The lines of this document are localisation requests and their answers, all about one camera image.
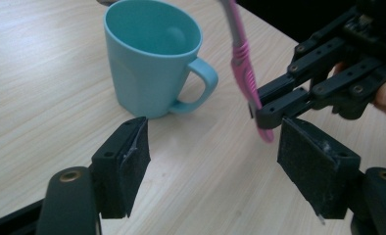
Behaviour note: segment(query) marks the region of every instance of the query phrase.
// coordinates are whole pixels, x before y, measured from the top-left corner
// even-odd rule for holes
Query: toothbrush handle
[[[233,46],[240,47],[246,42],[245,30],[236,7],[235,0],[220,0],[226,13],[226,18],[232,34]]]
[[[240,47],[233,47],[233,57],[231,61],[232,70],[236,82],[248,100],[252,112],[263,107],[257,91],[257,84],[254,77],[251,61],[249,59],[248,42],[245,40]],[[267,142],[273,141],[273,131],[271,129],[258,128],[260,136]]]

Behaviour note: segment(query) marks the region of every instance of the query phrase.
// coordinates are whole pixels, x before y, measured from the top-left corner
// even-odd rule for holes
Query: wooden table
[[[350,234],[345,220],[322,225],[276,163],[250,119],[229,67],[231,39],[218,1],[169,0],[201,25],[200,57],[219,84],[189,115],[149,121],[152,161],[131,218],[102,220],[109,234]],[[0,217],[44,197],[48,180],[91,156],[133,118],[115,97],[95,0],[0,0]],[[296,42],[241,8],[258,85],[285,73]],[[188,79],[192,100],[203,85]],[[301,116],[362,156],[386,166],[386,117],[358,120],[329,109]]]

